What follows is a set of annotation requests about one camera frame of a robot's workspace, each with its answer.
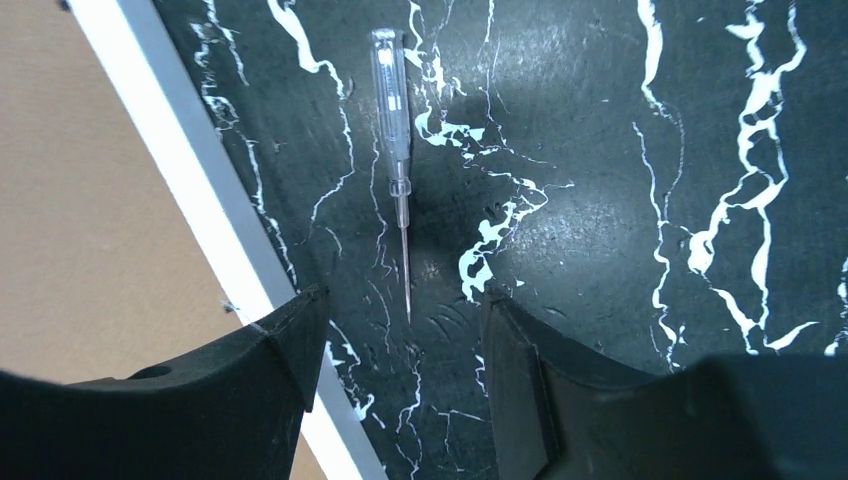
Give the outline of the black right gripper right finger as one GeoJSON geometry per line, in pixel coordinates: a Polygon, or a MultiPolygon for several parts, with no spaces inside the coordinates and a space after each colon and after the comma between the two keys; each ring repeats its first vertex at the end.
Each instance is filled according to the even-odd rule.
{"type": "Polygon", "coordinates": [[[843,479],[847,360],[723,354],[654,376],[488,291],[481,337],[503,479],[843,479]]]}

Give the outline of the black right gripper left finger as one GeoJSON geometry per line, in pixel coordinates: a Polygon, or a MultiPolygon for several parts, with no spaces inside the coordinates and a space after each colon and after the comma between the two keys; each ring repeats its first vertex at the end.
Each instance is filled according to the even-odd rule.
{"type": "Polygon", "coordinates": [[[264,318],[125,379],[1,375],[5,479],[286,479],[329,323],[314,285],[264,318]]]}

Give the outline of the white picture frame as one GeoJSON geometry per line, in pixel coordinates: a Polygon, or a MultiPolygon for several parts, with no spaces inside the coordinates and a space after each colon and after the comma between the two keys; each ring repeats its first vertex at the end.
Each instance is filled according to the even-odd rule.
{"type": "Polygon", "coordinates": [[[1,5],[1,366],[127,377],[294,295],[149,1],[1,5]]]}

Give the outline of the clear tester screwdriver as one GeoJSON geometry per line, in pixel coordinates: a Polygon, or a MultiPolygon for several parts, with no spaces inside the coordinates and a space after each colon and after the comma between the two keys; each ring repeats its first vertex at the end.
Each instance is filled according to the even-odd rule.
{"type": "Polygon", "coordinates": [[[388,166],[389,194],[395,202],[396,221],[402,249],[403,288],[406,318],[412,318],[409,197],[411,118],[408,104],[407,75],[403,32],[377,28],[369,33],[372,76],[376,89],[377,117],[382,155],[388,166]]]}

